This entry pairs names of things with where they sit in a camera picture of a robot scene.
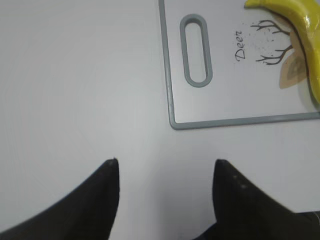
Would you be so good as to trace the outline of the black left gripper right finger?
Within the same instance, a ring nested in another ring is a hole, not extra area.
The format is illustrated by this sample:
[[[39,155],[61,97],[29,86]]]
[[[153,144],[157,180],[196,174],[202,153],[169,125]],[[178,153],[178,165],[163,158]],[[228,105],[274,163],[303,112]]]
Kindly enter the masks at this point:
[[[318,212],[295,213],[249,181],[229,161],[214,165],[215,224],[199,240],[318,240]]]

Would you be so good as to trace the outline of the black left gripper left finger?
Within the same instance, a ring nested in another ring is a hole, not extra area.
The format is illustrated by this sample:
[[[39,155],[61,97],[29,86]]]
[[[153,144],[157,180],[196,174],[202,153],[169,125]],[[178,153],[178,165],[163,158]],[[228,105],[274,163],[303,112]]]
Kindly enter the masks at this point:
[[[0,234],[2,240],[107,240],[120,201],[116,158],[106,160],[82,184],[36,216]]]

